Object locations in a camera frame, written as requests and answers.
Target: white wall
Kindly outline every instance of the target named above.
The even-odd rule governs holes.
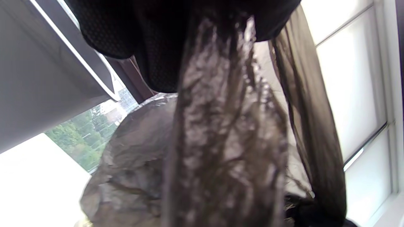
[[[45,134],[0,154],[0,226],[73,227],[89,178]]]

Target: black mesh fabric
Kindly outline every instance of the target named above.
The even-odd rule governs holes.
[[[84,39],[103,55],[135,56],[147,85],[177,91],[187,23],[188,0],[65,0],[80,24]],[[240,0],[254,15],[257,41],[276,37],[301,0]]]

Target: crumpled plastic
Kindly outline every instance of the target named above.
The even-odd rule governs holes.
[[[96,227],[160,226],[162,167],[176,94],[157,94],[122,121],[80,201]]]

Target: window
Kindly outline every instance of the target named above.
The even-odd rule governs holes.
[[[121,100],[107,100],[45,132],[85,170],[93,172],[106,143],[138,104],[119,78],[113,81]]]
[[[382,71],[377,6],[370,0],[303,0],[333,111],[347,185],[347,218],[359,226],[394,192],[388,119],[389,76]]]

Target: dark fabric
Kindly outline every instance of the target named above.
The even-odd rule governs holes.
[[[192,10],[180,1],[128,0],[121,1],[119,6],[102,0],[91,4],[69,1],[84,37],[95,49],[116,58],[135,54],[145,72],[145,81],[154,90],[174,92],[179,83],[173,132],[158,131],[174,143],[170,144],[164,161],[161,211],[165,227],[355,226],[345,219],[342,155],[316,49],[301,7],[290,16],[298,0],[239,1],[229,5],[206,0],[201,5],[193,5]],[[257,20],[253,24],[257,29],[255,40],[240,36],[248,30],[254,37],[251,28],[246,29],[251,15]],[[268,39],[272,39],[271,57],[289,105],[298,152],[314,198],[284,196],[286,117],[270,87],[253,67],[253,42]],[[144,121],[136,122],[120,128],[143,124]],[[148,139],[142,133],[137,136],[125,138],[139,142],[136,145]],[[122,149],[129,142],[112,140],[111,143]],[[127,148],[125,154],[111,149],[108,146],[104,152],[106,162],[111,161],[114,153],[124,160],[135,154],[147,161],[155,158],[150,153],[138,153],[137,146]],[[157,169],[162,169],[161,165],[159,162]],[[102,169],[99,174],[101,179],[108,180],[108,174]],[[154,179],[144,178],[146,182]],[[96,210],[88,209],[90,219],[96,222],[93,219],[98,215],[127,226],[159,226],[160,210],[152,213],[148,203],[160,197],[126,200],[144,193],[136,188],[138,185],[129,186],[135,188],[123,196],[119,185],[114,185],[113,193],[110,188],[88,190],[82,205],[83,201],[87,205],[98,202],[106,207],[105,210],[97,210],[100,206]],[[117,214],[112,215],[108,209],[123,212],[113,203],[124,203],[115,199],[100,201],[94,196],[99,193],[120,197],[127,203],[127,216],[117,220]],[[139,213],[139,204],[143,213]],[[142,217],[148,217],[151,222],[144,222]]]
[[[178,87],[190,0],[66,0],[83,37],[103,55],[134,55],[147,85],[171,93]],[[300,0],[236,0],[255,16],[257,41],[274,38]]]
[[[297,149],[315,194],[314,210],[323,210],[342,226],[347,211],[343,159],[316,46],[301,6],[269,46]]]

